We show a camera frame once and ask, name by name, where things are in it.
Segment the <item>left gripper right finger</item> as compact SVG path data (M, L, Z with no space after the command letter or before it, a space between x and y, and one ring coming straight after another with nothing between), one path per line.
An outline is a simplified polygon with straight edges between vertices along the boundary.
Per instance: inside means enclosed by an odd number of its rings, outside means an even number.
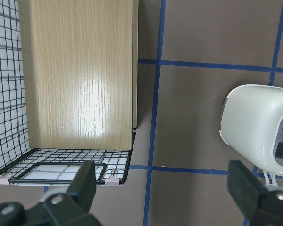
M230 160L227 190L249 226L283 226L283 187L264 185L240 160Z

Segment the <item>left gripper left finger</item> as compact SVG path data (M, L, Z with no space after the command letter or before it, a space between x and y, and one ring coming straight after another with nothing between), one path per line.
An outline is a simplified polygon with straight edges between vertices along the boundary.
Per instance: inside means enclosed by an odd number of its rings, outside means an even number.
M95 164L86 161L65 192L49 194L29 209L19 202L0 203L0 226L100 226L90 213L95 193Z

